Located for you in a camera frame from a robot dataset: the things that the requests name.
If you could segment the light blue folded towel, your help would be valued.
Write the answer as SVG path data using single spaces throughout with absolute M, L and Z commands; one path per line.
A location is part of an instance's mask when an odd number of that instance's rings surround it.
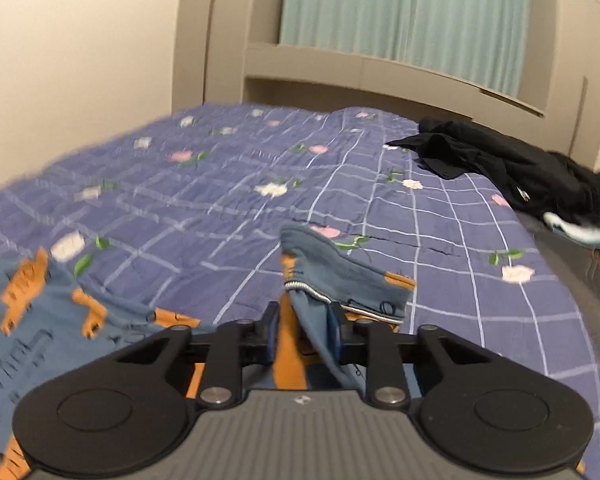
M 600 249 L 600 226 L 579 226 L 552 212 L 543 214 L 543 221 L 554 234 L 586 248 Z

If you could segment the blue orange patterned pants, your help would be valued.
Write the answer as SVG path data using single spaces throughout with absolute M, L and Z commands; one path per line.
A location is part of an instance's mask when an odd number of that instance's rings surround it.
M 264 278 L 265 297 L 280 303 L 271 364 L 245 371 L 250 388 L 362 388 L 361 365 L 339 365 L 328 307 L 352 321 L 368 318 L 399 328 L 415 281 L 374 268 L 342 252 L 334 231 L 289 223 L 273 250 L 276 270 Z M 210 333 L 202 311 L 226 292 L 215 272 L 189 289 L 175 310 L 99 292 L 80 282 L 51 252 L 0 259 L 0 479 L 26 473 L 12 436 L 12 414 L 35 387 L 165 328 Z

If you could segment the teal window curtain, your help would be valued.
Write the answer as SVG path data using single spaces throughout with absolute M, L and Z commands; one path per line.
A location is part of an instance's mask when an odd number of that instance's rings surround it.
M 283 0 L 279 41 L 435 70 L 516 96 L 530 0 Z

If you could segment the beige window bench cabinet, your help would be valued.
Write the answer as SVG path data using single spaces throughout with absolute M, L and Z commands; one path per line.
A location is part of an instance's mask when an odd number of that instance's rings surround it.
M 512 96 L 362 53 L 285 46 L 283 0 L 178 0 L 172 108 L 255 102 L 307 110 L 368 105 L 468 119 L 595 166 L 600 152 L 600 0 L 530 0 Z

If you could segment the black garment pile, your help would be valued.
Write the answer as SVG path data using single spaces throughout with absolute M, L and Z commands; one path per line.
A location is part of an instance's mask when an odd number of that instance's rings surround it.
M 600 226 L 600 172 L 474 122 L 425 118 L 418 133 L 388 143 L 414 151 L 422 168 L 445 180 L 481 174 L 513 209 L 551 212 L 578 226 Z

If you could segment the purple checked floral bedspread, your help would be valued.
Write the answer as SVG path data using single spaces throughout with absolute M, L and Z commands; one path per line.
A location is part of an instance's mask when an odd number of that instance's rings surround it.
M 351 257 L 412 278 L 402 330 L 436 324 L 561 380 L 591 405 L 600 479 L 600 362 L 583 315 L 496 187 L 445 181 L 388 143 L 414 122 L 345 108 L 204 105 L 53 162 L 0 190 L 0 259 L 51 252 L 80 282 L 166 310 L 209 272 L 213 326 L 275 299 L 280 228 L 334 231 Z

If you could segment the grey quilted mattress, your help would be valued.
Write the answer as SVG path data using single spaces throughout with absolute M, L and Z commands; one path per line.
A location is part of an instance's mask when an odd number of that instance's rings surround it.
M 584 248 L 566 240 L 528 214 L 520 212 L 517 217 L 550 268 L 576 300 L 600 362 L 600 249 Z

